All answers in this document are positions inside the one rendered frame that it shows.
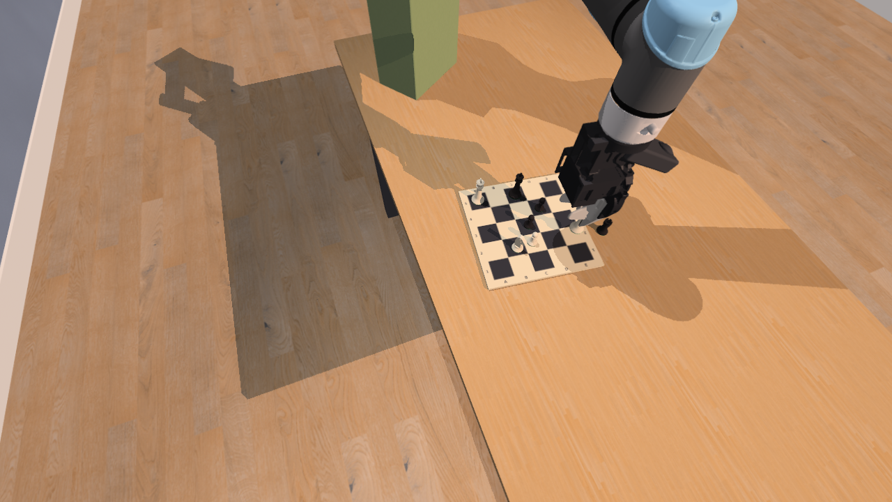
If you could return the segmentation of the black and cream chessboard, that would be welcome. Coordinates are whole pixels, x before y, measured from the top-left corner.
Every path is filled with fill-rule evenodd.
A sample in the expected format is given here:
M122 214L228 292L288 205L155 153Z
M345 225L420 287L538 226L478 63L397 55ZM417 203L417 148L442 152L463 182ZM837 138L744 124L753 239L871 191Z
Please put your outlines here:
M509 197L515 181L485 185L482 204L472 203L476 188L459 191L488 290L604 266L587 227L579 234L570 231L569 225L577 220L567 216L576 208L560 202L566 192L559 175L523 180L518 199ZM542 197L544 212L536 212ZM526 229L523 225L530 214L535 217L533 227ZM526 243L521 253L511 249L520 234L527 242L533 232L538 233L535 247Z

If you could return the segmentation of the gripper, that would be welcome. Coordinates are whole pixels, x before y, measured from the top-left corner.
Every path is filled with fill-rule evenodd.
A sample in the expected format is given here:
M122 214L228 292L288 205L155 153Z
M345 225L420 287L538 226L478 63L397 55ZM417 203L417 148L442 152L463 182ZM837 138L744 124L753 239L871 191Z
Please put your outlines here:
M628 145L607 135L599 120L583 123L576 143L564 148L555 168L566 192L560 202L576 208L567 218L581 220L578 226L582 227L619 212L633 185L635 165L625 161L624 156L645 151L651 141ZM560 167L565 155L566 161Z

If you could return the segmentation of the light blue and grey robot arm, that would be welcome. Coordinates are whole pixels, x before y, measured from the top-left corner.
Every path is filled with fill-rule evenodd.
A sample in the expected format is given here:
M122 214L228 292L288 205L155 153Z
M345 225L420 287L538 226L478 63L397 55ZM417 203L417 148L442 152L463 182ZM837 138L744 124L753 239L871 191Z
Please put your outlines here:
M672 147L655 137L716 54L738 2L582 1L622 60L599 111L600 126L628 145L653 140L645 151L624 159L667 174L679 161Z

